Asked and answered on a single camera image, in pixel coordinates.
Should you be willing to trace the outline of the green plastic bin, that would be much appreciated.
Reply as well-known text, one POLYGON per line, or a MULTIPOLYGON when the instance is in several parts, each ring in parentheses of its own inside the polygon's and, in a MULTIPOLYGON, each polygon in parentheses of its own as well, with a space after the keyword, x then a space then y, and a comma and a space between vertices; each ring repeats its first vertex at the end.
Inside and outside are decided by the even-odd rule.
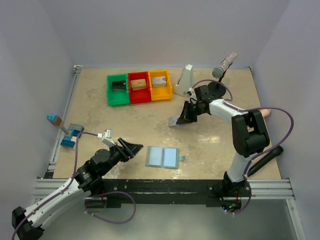
POLYGON ((111 107, 130 104, 127 73, 106 76, 106 98, 111 107))

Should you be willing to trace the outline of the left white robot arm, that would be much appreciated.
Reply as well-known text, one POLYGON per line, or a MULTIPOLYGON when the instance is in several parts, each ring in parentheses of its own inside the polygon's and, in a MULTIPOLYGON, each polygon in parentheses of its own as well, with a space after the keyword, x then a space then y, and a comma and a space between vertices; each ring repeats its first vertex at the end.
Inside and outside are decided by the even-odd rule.
POLYGON ((103 176, 119 162, 133 159, 143 148, 142 144, 129 143, 122 138, 117 140, 119 144, 97 150, 51 194, 26 208, 15 208, 11 218, 14 228, 11 238, 38 240, 44 230, 73 204, 86 197, 100 195, 104 190, 103 176))

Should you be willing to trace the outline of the blue toy brick stack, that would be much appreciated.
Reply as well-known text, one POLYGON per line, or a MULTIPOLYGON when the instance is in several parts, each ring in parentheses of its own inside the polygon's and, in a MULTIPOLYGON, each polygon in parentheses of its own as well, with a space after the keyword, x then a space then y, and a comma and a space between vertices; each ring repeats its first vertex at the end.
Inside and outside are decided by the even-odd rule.
POLYGON ((73 149, 76 144, 77 136, 84 131, 84 127, 80 124, 71 123, 68 127, 69 134, 65 135, 60 143, 64 148, 73 149))

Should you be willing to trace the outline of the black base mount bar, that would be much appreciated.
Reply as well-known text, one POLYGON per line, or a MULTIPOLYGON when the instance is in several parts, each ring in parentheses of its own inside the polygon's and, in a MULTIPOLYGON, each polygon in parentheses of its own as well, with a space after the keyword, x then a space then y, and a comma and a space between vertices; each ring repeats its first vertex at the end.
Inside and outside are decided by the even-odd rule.
POLYGON ((92 196, 108 194, 107 208, 122 204, 205 205, 220 207, 221 201, 250 197, 248 182, 227 183, 223 179, 103 179, 90 188, 92 196))

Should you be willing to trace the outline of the blue orange brick hammer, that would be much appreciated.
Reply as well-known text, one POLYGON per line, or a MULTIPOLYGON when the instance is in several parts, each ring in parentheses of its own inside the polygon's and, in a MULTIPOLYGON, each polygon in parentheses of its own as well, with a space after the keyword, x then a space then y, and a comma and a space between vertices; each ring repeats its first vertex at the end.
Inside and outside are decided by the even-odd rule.
POLYGON ((65 128, 64 126, 64 122, 63 120, 56 114, 47 114, 46 115, 46 119, 55 127, 60 128, 63 133, 68 136, 70 134, 70 132, 68 131, 67 128, 65 128))

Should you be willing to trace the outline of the tan card in bin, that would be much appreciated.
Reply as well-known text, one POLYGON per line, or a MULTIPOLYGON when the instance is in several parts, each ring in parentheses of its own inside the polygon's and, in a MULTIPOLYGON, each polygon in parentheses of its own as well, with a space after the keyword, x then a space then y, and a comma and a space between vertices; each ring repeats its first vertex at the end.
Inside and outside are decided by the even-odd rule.
POLYGON ((130 85, 133 91, 143 90, 147 88, 147 83, 145 78, 131 80, 130 85))

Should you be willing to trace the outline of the black card in bin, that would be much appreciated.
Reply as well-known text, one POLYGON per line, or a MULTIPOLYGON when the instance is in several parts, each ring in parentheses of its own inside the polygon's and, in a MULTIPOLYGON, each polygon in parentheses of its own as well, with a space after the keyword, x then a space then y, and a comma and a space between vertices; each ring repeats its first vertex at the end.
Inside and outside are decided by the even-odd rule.
POLYGON ((127 90, 127 84, 125 80, 113 81, 111 83, 112 92, 125 92, 127 90))

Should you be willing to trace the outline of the silver card in bin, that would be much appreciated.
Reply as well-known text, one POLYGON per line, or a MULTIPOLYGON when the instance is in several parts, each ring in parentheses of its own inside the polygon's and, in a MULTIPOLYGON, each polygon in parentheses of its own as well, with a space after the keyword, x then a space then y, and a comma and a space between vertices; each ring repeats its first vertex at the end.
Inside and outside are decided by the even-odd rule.
POLYGON ((153 88, 166 87, 167 86, 167 78, 165 76, 152 77, 151 84, 152 84, 153 88))

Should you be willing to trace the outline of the grey glitter microphone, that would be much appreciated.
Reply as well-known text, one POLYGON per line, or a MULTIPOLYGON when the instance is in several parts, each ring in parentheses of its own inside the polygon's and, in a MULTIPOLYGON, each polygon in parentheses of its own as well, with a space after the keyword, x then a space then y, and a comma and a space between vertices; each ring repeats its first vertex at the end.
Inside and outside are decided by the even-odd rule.
POLYGON ((212 70, 212 76, 216 79, 219 79, 223 76, 226 70, 233 64, 233 62, 237 59, 238 54, 232 52, 229 56, 227 56, 220 65, 216 66, 212 70))

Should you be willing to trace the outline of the black microphone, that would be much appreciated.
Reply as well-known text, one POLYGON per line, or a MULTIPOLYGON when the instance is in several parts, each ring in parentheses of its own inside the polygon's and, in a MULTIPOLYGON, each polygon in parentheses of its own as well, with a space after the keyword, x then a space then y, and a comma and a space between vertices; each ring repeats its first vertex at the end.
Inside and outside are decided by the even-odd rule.
POLYGON ((269 151, 266 155, 264 155, 258 162, 256 162, 247 173, 247 176, 250 177, 258 172, 262 167, 264 167, 267 163, 269 163, 274 158, 280 156, 283 153, 284 149, 279 145, 275 149, 269 151))

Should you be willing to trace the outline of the black microphone stand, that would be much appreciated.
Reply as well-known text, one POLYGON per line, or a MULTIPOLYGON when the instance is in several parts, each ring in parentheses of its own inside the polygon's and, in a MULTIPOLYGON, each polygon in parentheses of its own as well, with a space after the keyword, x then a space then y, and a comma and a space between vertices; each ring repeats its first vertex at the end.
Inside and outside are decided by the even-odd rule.
MULTIPOLYGON (((225 76, 225 70, 223 69, 223 63, 221 62, 219 66, 215 67, 212 70, 212 76, 215 79, 218 79, 218 82, 221 82, 225 76)), ((222 97, 226 93, 226 88, 218 83, 210 82, 208 85, 209 92, 213 96, 222 97)))

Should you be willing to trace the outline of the yellow plastic bin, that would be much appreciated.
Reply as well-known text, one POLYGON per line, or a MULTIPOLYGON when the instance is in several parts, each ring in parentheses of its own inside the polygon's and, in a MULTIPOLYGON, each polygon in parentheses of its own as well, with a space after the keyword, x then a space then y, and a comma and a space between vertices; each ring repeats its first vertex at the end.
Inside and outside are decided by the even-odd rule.
POLYGON ((166 101, 173 98, 173 87, 168 69, 148 71, 151 100, 166 101))

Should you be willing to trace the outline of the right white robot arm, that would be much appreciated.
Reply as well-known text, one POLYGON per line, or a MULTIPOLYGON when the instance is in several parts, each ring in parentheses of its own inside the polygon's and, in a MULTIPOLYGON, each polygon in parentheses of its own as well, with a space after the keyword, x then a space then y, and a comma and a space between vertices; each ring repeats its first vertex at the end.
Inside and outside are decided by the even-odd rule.
POLYGON ((191 96, 184 102, 180 116, 172 117, 169 126, 195 123, 202 114, 219 117, 231 125, 236 153, 225 173, 227 181, 222 189, 226 195, 234 196, 241 189, 240 182, 245 180, 251 157, 262 153, 270 144, 264 116, 258 109, 244 110, 227 104, 222 97, 213 95, 207 85, 190 88, 189 92, 191 96))

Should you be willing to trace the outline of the red plastic bin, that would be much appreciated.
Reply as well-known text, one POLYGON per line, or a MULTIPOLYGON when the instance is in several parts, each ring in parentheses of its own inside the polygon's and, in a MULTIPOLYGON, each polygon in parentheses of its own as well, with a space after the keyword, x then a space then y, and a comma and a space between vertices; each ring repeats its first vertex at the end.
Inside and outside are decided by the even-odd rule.
POLYGON ((128 93, 131 104, 149 103, 152 101, 149 73, 130 72, 128 76, 128 93))

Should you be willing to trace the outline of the green card holder wallet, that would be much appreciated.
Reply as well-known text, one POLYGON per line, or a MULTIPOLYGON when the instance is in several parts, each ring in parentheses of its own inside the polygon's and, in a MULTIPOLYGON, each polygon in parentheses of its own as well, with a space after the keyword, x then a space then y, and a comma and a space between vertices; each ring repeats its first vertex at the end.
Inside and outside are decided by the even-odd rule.
POLYGON ((148 146, 146 153, 146 167, 178 169, 179 163, 185 160, 180 150, 173 147, 148 146))

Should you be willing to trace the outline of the white metronome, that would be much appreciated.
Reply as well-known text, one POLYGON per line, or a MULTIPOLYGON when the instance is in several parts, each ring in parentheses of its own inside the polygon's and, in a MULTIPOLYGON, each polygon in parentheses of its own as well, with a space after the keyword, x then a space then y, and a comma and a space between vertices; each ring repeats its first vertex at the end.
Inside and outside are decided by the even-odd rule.
POLYGON ((195 79, 193 65, 187 64, 182 70, 177 83, 174 85, 173 93, 181 97, 188 98, 190 96, 188 91, 194 85, 194 83, 195 79))

